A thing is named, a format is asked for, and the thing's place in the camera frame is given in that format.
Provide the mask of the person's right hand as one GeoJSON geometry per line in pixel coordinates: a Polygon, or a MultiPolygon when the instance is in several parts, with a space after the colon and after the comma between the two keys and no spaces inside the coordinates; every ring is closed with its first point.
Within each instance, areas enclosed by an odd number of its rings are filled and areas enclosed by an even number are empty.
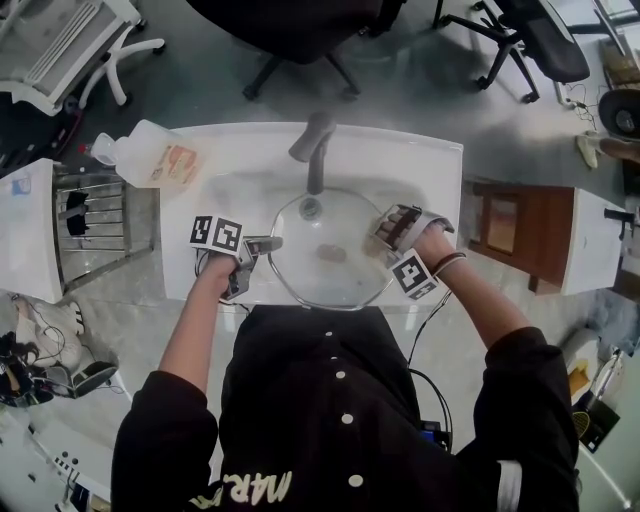
{"type": "MultiPolygon", "coordinates": [[[[381,239],[388,240],[404,213],[404,210],[399,210],[397,213],[388,215],[387,220],[377,230],[381,239]]],[[[442,259],[455,252],[454,247],[445,236],[442,225],[438,223],[431,223],[427,226],[417,237],[412,248],[430,271],[434,271],[442,259]]]]}

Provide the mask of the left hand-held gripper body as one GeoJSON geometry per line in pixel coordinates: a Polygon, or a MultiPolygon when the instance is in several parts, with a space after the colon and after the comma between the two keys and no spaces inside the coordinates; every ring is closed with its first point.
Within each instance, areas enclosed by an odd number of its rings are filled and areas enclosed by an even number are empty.
{"type": "Polygon", "coordinates": [[[229,277],[223,301],[231,301],[249,289],[251,273],[258,257],[249,253],[249,241],[244,238],[243,225],[215,215],[198,215],[194,218],[189,245],[196,252],[194,273],[199,276],[205,264],[220,256],[234,259],[235,270],[229,277]]]}

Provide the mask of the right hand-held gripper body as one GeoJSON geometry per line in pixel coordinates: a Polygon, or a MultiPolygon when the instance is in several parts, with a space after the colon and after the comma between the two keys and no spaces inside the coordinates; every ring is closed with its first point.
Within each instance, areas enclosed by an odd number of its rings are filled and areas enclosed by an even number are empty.
{"type": "Polygon", "coordinates": [[[441,224],[445,233],[455,233],[455,228],[444,216],[414,205],[395,204],[372,224],[370,231],[371,250],[381,258],[391,278],[404,296],[420,301],[438,288],[438,280],[426,267],[418,253],[412,248],[420,233],[431,223],[441,224]],[[404,210],[401,220],[387,241],[377,234],[380,225],[391,213],[404,210]]]}

